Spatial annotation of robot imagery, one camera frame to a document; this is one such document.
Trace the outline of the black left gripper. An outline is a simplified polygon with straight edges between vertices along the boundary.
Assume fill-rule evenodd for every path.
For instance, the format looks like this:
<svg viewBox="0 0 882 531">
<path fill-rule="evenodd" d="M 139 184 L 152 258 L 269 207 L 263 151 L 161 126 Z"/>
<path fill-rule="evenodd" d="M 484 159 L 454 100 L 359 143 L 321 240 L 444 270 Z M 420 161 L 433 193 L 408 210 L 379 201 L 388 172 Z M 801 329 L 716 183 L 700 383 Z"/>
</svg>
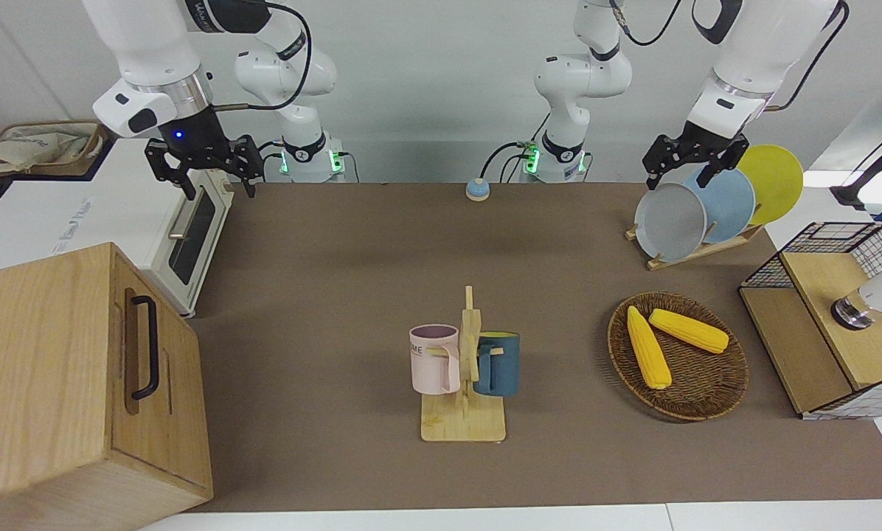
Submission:
<svg viewBox="0 0 882 531">
<path fill-rule="evenodd" d="M 698 174 L 698 186 L 705 189 L 722 171 L 737 168 L 749 147 L 741 131 L 731 139 L 725 138 L 687 120 L 679 137 L 658 135 L 651 142 L 644 154 L 647 188 L 656 190 L 663 175 L 683 165 L 684 160 L 710 160 Z"/>
</svg>

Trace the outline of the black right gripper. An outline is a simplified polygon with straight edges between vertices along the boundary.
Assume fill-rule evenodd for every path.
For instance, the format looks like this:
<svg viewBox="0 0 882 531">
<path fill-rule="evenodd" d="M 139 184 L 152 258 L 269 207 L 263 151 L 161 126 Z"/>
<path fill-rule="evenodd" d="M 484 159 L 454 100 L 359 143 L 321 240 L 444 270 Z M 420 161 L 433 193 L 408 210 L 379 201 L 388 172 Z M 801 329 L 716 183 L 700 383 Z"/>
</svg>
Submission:
<svg viewBox="0 0 882 531">
<path fill-rule="evenodd" d="M 181 189 L 188 201 L 194 201 L 195 186 L 188 177 L 188 165 L 222 169 L 242 182 L 249 198 L 255 198 L 255 182 L 265 175 L 265 162 L 252 135 L 227 139 L 215 110 L 199 111 L 157 128 L 162 140 L 148 140 L 145 145 L 145 158 L 157 181 L 169 182 Z M 167 154 L 179 160 L 179 166 L 172 167 Z"/>
</svg>

